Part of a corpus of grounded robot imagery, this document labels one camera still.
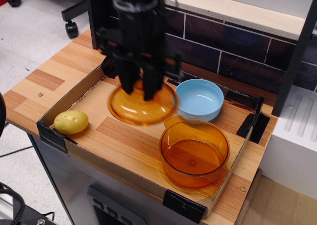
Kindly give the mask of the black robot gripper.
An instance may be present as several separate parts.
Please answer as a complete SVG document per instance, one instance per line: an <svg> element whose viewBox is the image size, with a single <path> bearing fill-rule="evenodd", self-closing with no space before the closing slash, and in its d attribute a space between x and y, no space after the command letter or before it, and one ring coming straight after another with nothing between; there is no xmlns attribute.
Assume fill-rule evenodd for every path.
<svg viewBox="0 0 317 225"><path fill-rule="evenodd" d="M144 100L161 89L164 76L182 78L184 54L165 37L166 21L172 13L165 0L112 0L119 15L118 27L100 28L103 54L115 58L115 68L125 93L143 78Z"/></svg>

